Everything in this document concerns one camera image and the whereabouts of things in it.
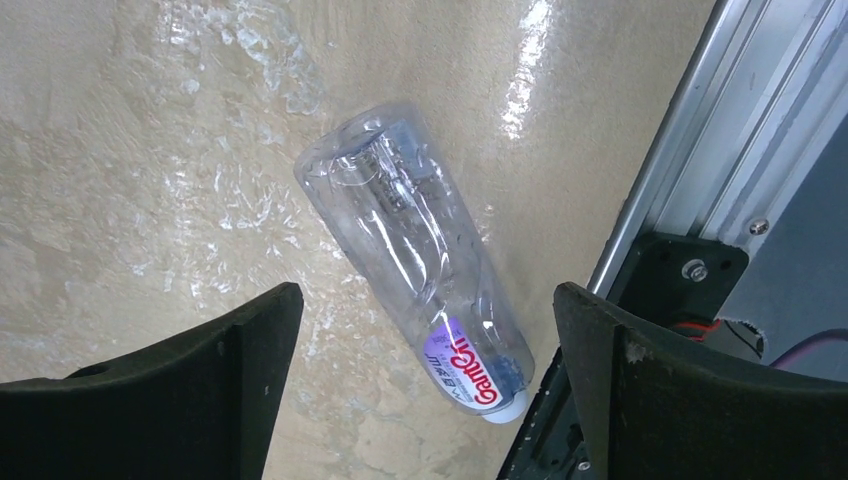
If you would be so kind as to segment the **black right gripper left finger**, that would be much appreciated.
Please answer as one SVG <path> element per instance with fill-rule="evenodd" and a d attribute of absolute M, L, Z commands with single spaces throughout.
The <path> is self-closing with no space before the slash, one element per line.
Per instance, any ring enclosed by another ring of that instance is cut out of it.
<path fill-rule="evenodd" d="M 259 479 L 304 300 L 283 283 L 63 379 L 1 387 L 5 479 Z"/>

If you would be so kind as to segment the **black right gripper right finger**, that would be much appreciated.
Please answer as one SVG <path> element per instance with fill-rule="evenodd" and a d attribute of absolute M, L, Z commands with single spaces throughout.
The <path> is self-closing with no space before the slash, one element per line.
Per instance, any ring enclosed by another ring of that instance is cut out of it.
<path fill-rule="evenodd" d="M 847 386 L 748 362 L 563 283 L 553 309 L 600 479 L 843 479 Z"/>

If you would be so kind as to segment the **clear bottle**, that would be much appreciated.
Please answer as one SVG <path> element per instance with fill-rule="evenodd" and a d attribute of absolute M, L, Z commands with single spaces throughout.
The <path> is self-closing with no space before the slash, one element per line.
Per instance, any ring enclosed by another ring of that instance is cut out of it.
<path fill-rule="evenodd" d="M 442 394 L 493 424 L 518 419 L 534 358 L 419 110 L 393 102 L 353 117 L 294 173 Z"/>

